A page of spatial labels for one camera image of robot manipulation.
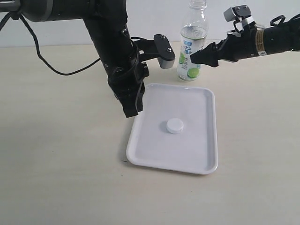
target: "robotic arm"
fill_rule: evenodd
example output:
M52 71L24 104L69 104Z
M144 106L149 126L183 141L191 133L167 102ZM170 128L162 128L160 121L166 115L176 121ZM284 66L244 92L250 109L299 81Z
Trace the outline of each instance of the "robotic arm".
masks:
M157 58L163 69L174 64L175 54L166 36L132 41L126 0L0 0L0 12L14 12L4 20L21 18L25 25L23 16L33 22L83 19L126 117L143 110L143 81L149 76L145 61Z
M226 40L211 43L205 49L191 55L192 63L218 67L219 60L237 62L241 59L300 51L300 14L285 22L281 15L273 19L270 28L257 25L248 6L231 7L224 12L225 19L234 21L234 30ZM237 28L241 23L242 30Z

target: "plastic tray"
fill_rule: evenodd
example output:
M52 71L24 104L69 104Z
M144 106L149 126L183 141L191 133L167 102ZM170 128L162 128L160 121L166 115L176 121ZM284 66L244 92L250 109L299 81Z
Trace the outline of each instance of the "plastic tray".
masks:
M136 116L126 155L139 166L210 174L218 166L214 94L205 88L149 84L144 111ZM172 134L167 122L180 119Z

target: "beige table surface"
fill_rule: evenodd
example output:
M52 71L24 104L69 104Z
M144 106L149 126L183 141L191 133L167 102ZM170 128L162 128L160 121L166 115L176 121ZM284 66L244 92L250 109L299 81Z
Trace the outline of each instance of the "beige table surface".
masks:
M97 57L91 45L42 52L63 72ZM222 61L190 83L178 81L175 67L148 65L146 83L215 93L216 172L193 176L123 162L133 120L125 119L101 63L62 77L34 48L4 48L0 225L300 224L300 53Z

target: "plastic bottle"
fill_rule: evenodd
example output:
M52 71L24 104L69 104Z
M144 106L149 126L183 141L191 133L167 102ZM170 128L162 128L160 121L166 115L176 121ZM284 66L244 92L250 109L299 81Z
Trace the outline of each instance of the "plastic bottle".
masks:
M208 33L204 14L206 0L190 0L189 11L181 28L181 53L177 74L184 81L193 81L200 74L200 65L192 64L190 55L202 49Z

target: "white cap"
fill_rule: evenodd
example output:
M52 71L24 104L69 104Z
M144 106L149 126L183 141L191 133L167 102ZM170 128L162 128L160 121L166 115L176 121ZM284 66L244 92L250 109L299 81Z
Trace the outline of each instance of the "white cap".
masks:
M190 0L189 4L194 8L206 8L206 0Z
M183 130L183 126L182 120L177 118L170 119L167 122L167 130L174 135L180 134Z

